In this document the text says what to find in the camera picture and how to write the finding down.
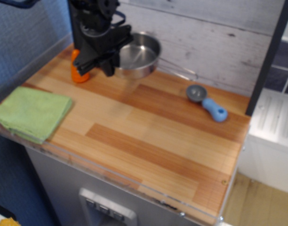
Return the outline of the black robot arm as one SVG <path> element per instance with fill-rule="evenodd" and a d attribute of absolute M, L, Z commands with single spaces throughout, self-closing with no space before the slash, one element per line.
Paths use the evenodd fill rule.
<path fill-rule="evenodd" d="M 73 67 L 80 76 L 100 68 L 113 76 L 120 64 L 120 50 L 133 40 L 131 26 L 117 11 L 117 0 L 70 0 L 68 2 L 74 47 L 79 51 Z"/>

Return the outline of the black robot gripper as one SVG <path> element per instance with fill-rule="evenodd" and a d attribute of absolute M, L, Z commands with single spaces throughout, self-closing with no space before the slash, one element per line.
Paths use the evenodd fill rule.
<path fill-rule="evenodd" d="M 73 65 L 80 75 L 101 68 L 107 77 L 120 67 L 120 49 L 133 40 L 131 26 L 124 25 L 126 16 L 112 23 L 103 14 L 72 14 L 74 47 L 80 51 Z"/>

